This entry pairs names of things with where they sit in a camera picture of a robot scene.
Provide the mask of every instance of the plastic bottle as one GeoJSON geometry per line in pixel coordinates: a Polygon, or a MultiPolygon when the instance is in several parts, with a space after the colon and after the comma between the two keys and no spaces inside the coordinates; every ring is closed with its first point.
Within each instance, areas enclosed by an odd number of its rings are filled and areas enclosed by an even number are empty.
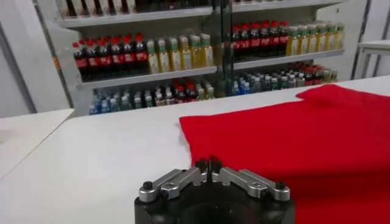
{"type": "Polygon", "coordinates": [[[269,24],[267,22],[263,22],[261,25],[260,31],[260,56],[268,57],[269,56],[269,33],[268,33],[269,24]]]}
{"type": "Polygon", "coordinates": [[[309,54],[316,52],[317,43],[317,26],[314,24],[308,25],[308,49],[309,54]]]}
{"type": "Polygon", "coordinates": [[[343,49],[344,48],[344,25],[339,23],[336,32],[335,46],[334,49],[343,49]]]}
{"type": "Polygon", "coordinates": [[[305,86],[305,74],[300,73],[299,78],[297,79],[297,87],[304,87],[305,86]]]}
{"type": "Polygon", "coordinates": [[[336,25],[334,23],[329,23],[327,26],[327,33],[325,37],[325,51],[331,51],[335,48],[335,35],[336,25]]]}
{"type": "Polygon", "coordinates": [[[147,74],[149,72],[149,62],[147,58],[147,47],[145,42],[142,40],[142,34],[138,33],[135,35],[135,58],[137,62],[137,69],[139,74],[147,74]]]}
{"type": "Polygon", "coordinates": [[[326,25],[318,24],[317,25],[317,43],[316,43],[316,52],[322,52],[325,50],[325,39],[326,39],[326,25]]]}
{"type": "Polygon", "coordinates": [[[273,21],[272,26],[269,29],[269,56],[275,57],[278,56],[279,48],[279,31],[278,31],[278,22],[273,21]]]}
{"type": "Polygon", "coordinates": [[[80,71],[81,79],[83,82],[89,80],[88,75],[88,61],[87,56],[82,48],[79,48],[79,44],[77,42],[73,43],[73,57],[76,61],[77,68],[80,71]]]}
{"type": "Polygon", "coordinates": [[[182,65],[180,64],[180,53],[177,49],[177,39],[170,37],[169,42],[171,44],[171,51],[169,52],[171,71],[179,71],[182,69],[182,65]]]}
{"type": "Polygon", "coordinates": [[[182,61],[182,70],[191,69],[191,52],[188,48],[188,38],[186,36],[180,36],[180,58],[182,61]]]}
{"type": "Polygon", "coordinates": [[[286,55],[288,38],[289,36],[288,36],[287,22],[281,21],[279,26],[279,47],[278,47],[279,56],[286,55]]]}
{"type": "Polygon", "coordinates": [[[169,62],[169,56],[166,52],[165,48],[165,41],[164,39],[160,38],[158,39],[158,48],[159,48],[159,62],[160,62],[160,72],[169,72],[169,65],[171,64],[169,62]]]}
{"type": "Polygon", "coordinates": [[[301,26],[300,35],[298,37],[298,54],[307,54],[308,50],[308,37],[307,26],[301,26]]]}
{"type": "Polygon", "coordinates": [[[156,74],[160,72],[160,68],[158,67],[158,58],[154,49],[154,41],[147,41],[147,60],[149,62],[149,69],[151,74],[156,74]]]}
{"type": "Polygon", "coordinates": [[[293,56],[298,54],[298,27],[290,27],[290,37],[287,44],[287,56],[293,56]]]}

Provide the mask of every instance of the white table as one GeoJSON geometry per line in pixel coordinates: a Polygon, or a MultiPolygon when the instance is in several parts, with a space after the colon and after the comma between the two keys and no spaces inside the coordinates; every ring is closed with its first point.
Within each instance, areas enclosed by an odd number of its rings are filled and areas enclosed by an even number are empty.
{"type": "Polygon", "coordinates": [[[73,112],[66,109],[0,119],[0,180],[73,112]]]}
{"type": "MultiPolygon", "coordinates": [[[[340,86],[390,96],[390,77],[340,86]]],[[[287,89],[66,121],[0,182],[2,224],[132,224],[143,181],[190,166],[179,117],[299,100],[287,89]]]]}

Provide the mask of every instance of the yellow bottle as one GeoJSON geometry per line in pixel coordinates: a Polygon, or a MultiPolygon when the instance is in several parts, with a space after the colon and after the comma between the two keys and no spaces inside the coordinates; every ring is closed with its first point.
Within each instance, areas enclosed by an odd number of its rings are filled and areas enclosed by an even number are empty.
{"type": "Polygon", "coordinates": [[[316,43],[317,43],[317,26],[314,24],[311,24],[308,26],[307,52],[309,54],[316,52],[316,43]]]}
{"type": "Polygon", "coordinates": [[[331,51],[335,48],[336,25],[334,23],[328,24],[325,38],[325,51],[331,51]]]}
{"type": "Polygon", "coordinates": [[[308,37],[307,26],[300,27],[300,35],[298,36],[298,54],[307,54],[308,37]]]}
{"type": "Polygon", "coordinates": [[[192,69],[191,52],[188,47],[188,38],[186,36],[180,36],[180,61],[182,70],[192,69]]]}
{"type": "Polygon", "coordinates": [[[177,39],[171,37],[169,38],[169,42],[171,44],[171,51],[169,53],[171,71],[179,71],[182,69],[182,65],[180,64],[180,53],[177,50],[177,39]]]}
{"type": "Polygon", "coordinates": [[[290,27],[290,37],[287,42],[286,55],[293,56],[298,54],[298,27],[290,27]]]}
{"type": "Polygon", "coordinates": [[[316,43],[316,52],[322,52],[325,50],[325,39],[326,39],[326,25],[318,24],[317,25],[317,43],[316,43]]]}
{"type": "Polygon", "coordinates": [[[158,67],[158,58],[157,55],[155,54],[155,49],[154,49],[154,41],[149,40],[146,44],[147,46],[147,60],[149,62],[149,69],[152,74],[156,74],[160,72],[160,68],[158,67]]]}
{"type": "Polygon", "coordinates": [[[210,36],[204,34],[202,35],[202,39],[203,39],[202,58],[204,61],[204,66],[206,67],[214,66],[214,54],[213,54],[213,47],[210,44],[210,36]]]}
{"type": "Polygon", "coordinates": [[[165,40],[160,38],[158,39],[158,48],[160,50],[158,56],[159,56],[159,61],[160,61],[160,72],[169,72],[170,68],[170,62],[169,62],[169,56],[168,53],[166,52],[165,48],[165,40]]]}
{"type": "Polygon", "coordinates": [[[335,50],[344,48],[344,25],[338,24],[336,38],[335,38],[335,50]]]}

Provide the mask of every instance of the red label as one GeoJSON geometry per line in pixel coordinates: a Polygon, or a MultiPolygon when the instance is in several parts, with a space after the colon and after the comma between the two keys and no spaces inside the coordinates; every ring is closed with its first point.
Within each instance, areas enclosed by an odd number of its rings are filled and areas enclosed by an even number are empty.
{"type": "Polygon", "coordinates": [[[136,53],[136,60],[137,61],[146,61],[147,60],[147,53],[146,52],[136,53]]]}
{"type": "Polygon", "coordinates": [[[112,59],[113,59],[115,64],[121,64],[124,61],[124,57],[121,54],[120,55],[112,55],[112,59]]]}
{"type": "Polygon", "coordinates": [[[76,60],[76,65],[78,68],[85,68],[88,66],[86,58],[76,60]]]}
{"type": "Polygon", "coordinates": [[[287,44],[287,41],[288,41],[288,36],[279,38],[279,43],[280,44],[287,44]]]}
{"type": "Polygon", "coordinates": [[[278,45],[279,44],[279,37],[272,37],[270,42],[272,45],[278,45]]]}
{"type": "Polygon", "coordinates": [[[134,53],[125,54],[124,55],[124,61],[125,62],[135,62],[135,54],[134,53]]]}
{"type": "Polygon", "coordinates": [[[252,39],[250,41],[250,46],[251,47],[258,47],[258,46],[260,46],[260,39],[252,39]]]}
{"type": "Polygon", "coordinates": [[[92,67],[100,65],[100,59],[99,58],[89,58],[88,61],[90,62],[90,66],[92,66],[92,67]]]}
{"type": "Polygon", "coordinates": [[[269,38],[261,39],[261,45],[268,46],[269,45],[269,38]]]}

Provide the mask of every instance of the bottle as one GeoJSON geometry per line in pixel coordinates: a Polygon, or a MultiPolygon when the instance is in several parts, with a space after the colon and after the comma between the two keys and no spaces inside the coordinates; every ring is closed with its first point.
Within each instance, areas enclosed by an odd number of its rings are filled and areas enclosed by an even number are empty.
{"type": "Polygon", "coordinates": [[[241,36],[240,36],[240,51],[241,51],[241,56],[248,56],[249,55],[249,27],[248,24],[242,23],[241,25],[241,36]]]}
{"type": "Polygon", "coordinates": [[[214,55],[213,47],[210,44],[210,36],[208,34],[204,34],[202,38],[204,41],[204,65],[206,67],[211,67],[214,65],[214,55]]]}
{"type": "Polygon", "coordinates": [[[83,49],[79,48],[79,44],[77,42],[73,43],[73,57],[76,61],[77,68],[79,69],[81,79],[83,82],[88,81],[88,61],[83,49]]]}
{"type": "Polygon", "coordinates": [[[156,94],[156,107],[165,106],[165,100],[161,93],[156,94]]]}
{"type": "Polygon", "coordinates": [[[297,87],[297,81],[295,80],[294,75],[290,75],[289,80],[288,80],[288,88],[295,88],[297,87]]]}
{"type": "Polygon", "coordinates": [[[305,76],[305,86],[312,86],[312,85],[313,85],[313,70],[311,68],[308,68],[305,76]]]}
{"type": "Polygon", "coordinates": [[[325,51],[334,50],[335,47],[335,35],[336,35],[336,25],[334,23],[329,23],[327,26],[327,33],[325,36],[325,51]]]}
{"type": "Polygon", "coordinates": [[[111,54],[113,61],[113,70],[116,72],[116,75],[124,70],[124,57],[123,57],[123,46],[119,42],[119,38],[116,37],[111,40],[111,54]]]}
{"type": "Polygon", "coordinates": [[[88,65],[90,67],[90,80],[99,79],[101,72],[101,63],[99,58],[99,52],[94,46],[91,40],[87,41],[87,57],[88,57],[88,65]]]}
{"type": "Polygon", "coordinates": [[[136,69],[135,45],[132,42],[132,36],[128,35],[123,39],[123,57],[125,68],[129,74],[133,74],[136,69]]]}
{"type": "Polygon", "coordinates": [[[343,23],[338,24],[336,38],[335,38],[335,46],[333,48],[334,48],[334,50],[344,48],[344,25],[343,25],[343,23]]]}
{"type": "Polygon", "coordinates": [[[200,68],[202,66],[202,54],[200,49],[200,37],[192,35],[191,36],[191,42],[192,42],[192,67],[193,68],[200,68]]]}
{"type": "Polygon", "coordinates": [[[290,27],[290,34],[287,44],[287,56],[294,56],[298,54],[298,27],[290,27]]]}
{"type": "Polygon", "coordinates": [[[300,35],[298,37],[298,54],[307,54],[308,38],[307,38],[307,26],[301,26],[300,35]]]}
{"type": "Polygon", "coordinates": [[[250,31],[250,54],[251,56],[258,57],[259,56],[259,48],[260,48],[260,33],[259,33],[260,25],[259,23],[254,23],[252,26],[252,30],[250,31]]]}
{"type": "Polygon", "coordinates": [[[180,64],[180,53],[177,50],[177,39],[170,37],[169,42],[171,44],[170,51],[170,61],[171,61],[171,71],[179,71],[182,69],[182,65],[180,64]]]}
{"type": "Polygon", "coordinates": [[[316,43],[316,52],[322,52],[325,50],[325,39],[326,39],[326,25],[318,24],[317,25],[317,43],[316,43]]]}
{"type": "Polygon", "coordinates": [[[175,104],[175,98],[173,98],[172,93],[170,91],[166,92],[165,102],[166,102],[167,105],[175,104]]]}
{"type": "Polygon", "coordinates": [[[316,52],[317,43],[317,26],[314,24],[308,25],[308,47],[307,52],[309,54],[316,52]]]}
{"type": "Polygon", "coordinates": [[[107,45],[103,39],[100,40],[99,46],[101,69],[102,72],[104,72],[103,77],[108,77],[109,73],[112,71],[112,56],[110,51],[107,49],[107,45]]]}
{"type": "Polygon", "coordinates": [[[268,26],[269,24],[267,22],[263,22],[263,25],[261,25],[261,31],[260,31],[260,56],[261,57],[269,56],[270,41],[269,41],[268,26]]]}
{"type": "Polygon", "coordinates": [[[153,107],[153,100],[150,94],[145,94],[145,104],[146,107],[153,107]]]}
{"type": "Polygon", "coordinates": [[[279,31],[278,31],[278,22],[273,21],[272,26],[269,29],[269,56],[276,57],[278,56],[279,48],[279,31]]]}
{"type": "Polygon", "coordinates": [[[232,35],[232,42],[233,42],[233,50],[234,50],[234,60],[240,61],[241,60],[241,43],[239,40],[239,25],[235,24],[233,28],[233,35],[232,35]]]}
{"type": "Polygon", "coordinates": [[[169,72],[170,69],[169,69],[169,65],[170,65],[170,62],[169,62],[169,56],[168,56],[168,53],[166,52],[166,48],[165,48],[165,40],[160,38],[158,39],[158,49],[159,49],[159,53],[158,53],[158,58],[159,58],[159,62],[160,62],[160,72],[169,72]]]}
{"type": "Polygon", "coordinates": [[[142,40],[142,34],[138,33],[135,35],[135,58],[137,62],[137,69],[139,74],[147,74],[149,71],[149,62],[147,58],[147,47],[145,42],[142,40]]]}
{"type": "Polygon", "coordinates": [[[186,36],[180,36],[180,59],[182,61],[182,70],[191,69],[191,52],[188,48],[188,38],[186,36]]]}
{"type": "Polygon", "coordinates": [[[303,73],[299,74],[299,78],[297,80],[297,87],[304,87],[305,86],[305,75],[303,73]]]}
{"type": "Polygon", "coordinates": [[[288,36],[287,22],[281,21],[279,25],[279,47],[278,47],[279,56],[286,55],[288,38],[289,36],[288,36]]]}
{"type": "Polygon", "coordinates": [[[148,40],[147,41],[147,60],[149,62],[149,69],[151,74],[156,74],[160,72],[160,68],[158,66],[158,58],[154,51],[154,41],[148,40]]]}

